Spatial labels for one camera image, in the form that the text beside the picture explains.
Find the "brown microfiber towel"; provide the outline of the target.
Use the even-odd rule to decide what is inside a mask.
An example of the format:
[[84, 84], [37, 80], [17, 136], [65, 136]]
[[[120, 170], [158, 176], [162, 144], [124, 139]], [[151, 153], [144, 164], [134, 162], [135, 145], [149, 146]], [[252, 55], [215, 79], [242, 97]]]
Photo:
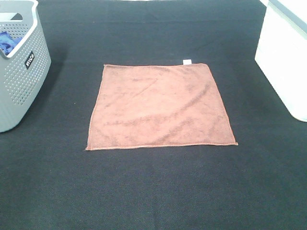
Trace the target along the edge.
[[208, 65], [104, 65], [87, 150], [236, 144]]

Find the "blue cloth in basket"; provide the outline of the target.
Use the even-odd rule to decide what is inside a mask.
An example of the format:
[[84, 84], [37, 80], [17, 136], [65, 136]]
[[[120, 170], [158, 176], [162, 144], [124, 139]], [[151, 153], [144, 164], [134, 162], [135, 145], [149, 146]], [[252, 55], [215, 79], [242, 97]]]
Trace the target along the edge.
[[1, 32], [0, 33], [0, 49], [3, 51], [5, 55], [9, 55], [9, 53], [18, 45], [21, 41], [21, 37], [13, 39], [9, 33]]

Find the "white plastic bin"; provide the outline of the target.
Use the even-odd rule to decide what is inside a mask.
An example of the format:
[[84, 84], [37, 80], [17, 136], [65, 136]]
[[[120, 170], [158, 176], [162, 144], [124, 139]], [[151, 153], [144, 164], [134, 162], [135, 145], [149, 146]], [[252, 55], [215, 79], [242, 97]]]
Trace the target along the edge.
[[255, 61], [289, 113], [307, 120], [307, 2], [269, 0]]

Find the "grey perforated laundry basket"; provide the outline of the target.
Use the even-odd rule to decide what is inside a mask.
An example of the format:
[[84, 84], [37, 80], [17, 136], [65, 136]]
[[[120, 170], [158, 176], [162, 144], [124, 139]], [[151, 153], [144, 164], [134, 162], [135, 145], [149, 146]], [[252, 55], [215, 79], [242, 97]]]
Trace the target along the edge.
[[0, 52], [0, 131], [17, 126], [39, 93], [51, 58], [36, 0], [2, 0], [0, 30], [21, 38], [6, 55]]

